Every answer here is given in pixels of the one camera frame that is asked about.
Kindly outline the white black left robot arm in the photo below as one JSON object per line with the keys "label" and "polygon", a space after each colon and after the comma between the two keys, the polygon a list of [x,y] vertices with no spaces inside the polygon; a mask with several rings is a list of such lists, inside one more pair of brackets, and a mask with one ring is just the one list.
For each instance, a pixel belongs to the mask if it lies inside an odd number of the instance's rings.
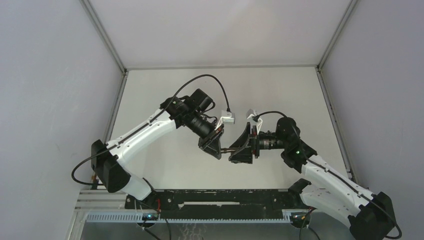
{"label": "white black left robot arm", "polygon": [[116,139],[91,145],[91,167],[109,193],[123,192],[134,197],[143,208],[156,203],[157,196],[151,186],[130,173],[129,163],[144,148],[158,138],[188,127],[199,137],[198,147],[216,159],[221,159],[222,125],[207,121],[204,111],[214,101],[201,89],[190,96],[167,98],[144,122]]}

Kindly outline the metal water faucet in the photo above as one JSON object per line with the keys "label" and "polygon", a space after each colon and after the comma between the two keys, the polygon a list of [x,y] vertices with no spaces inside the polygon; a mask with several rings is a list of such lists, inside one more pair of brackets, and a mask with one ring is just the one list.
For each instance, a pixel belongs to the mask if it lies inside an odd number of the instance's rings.
{"label": "metal water faucet", "polygon": [[233,153],[233,152],[235,152],[235,151],[236,151],[236,149],[232,149],[232,148],[222,148],[220,152],[221,152],[222,154],[228,154],[228,153],[230,153],[230,154],[231,154],[231,153]]}

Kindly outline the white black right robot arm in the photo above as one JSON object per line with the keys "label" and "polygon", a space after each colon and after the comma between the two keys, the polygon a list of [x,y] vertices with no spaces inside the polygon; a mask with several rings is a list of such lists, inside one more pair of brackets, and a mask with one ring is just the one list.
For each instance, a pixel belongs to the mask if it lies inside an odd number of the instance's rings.
{"label": "white black right robot arm", "polygon": [[259,131],[246,124],[242,135],[229,147],[232,163],[251,164],[261,150],[282,149],[281,158],[304,177],[289,190],[289,203],[319,210],[344,224],[356,240],[399,239],[402,231],[396,221],[391,198],[373,193],[331,167],[300,138],[293,118],[282,117],[274,132]]}

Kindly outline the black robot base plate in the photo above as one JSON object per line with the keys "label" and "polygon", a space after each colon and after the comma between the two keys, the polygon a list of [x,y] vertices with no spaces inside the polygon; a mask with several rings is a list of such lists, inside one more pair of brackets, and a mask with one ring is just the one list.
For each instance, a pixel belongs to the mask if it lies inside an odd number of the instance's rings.
{"label": "black robot base plate", "polygon": [[138,201],[126,197],[124,208],[161,212],[168,220],[281,220],[285,211],[305,211],[300,197],[287,189],[165,189]]}

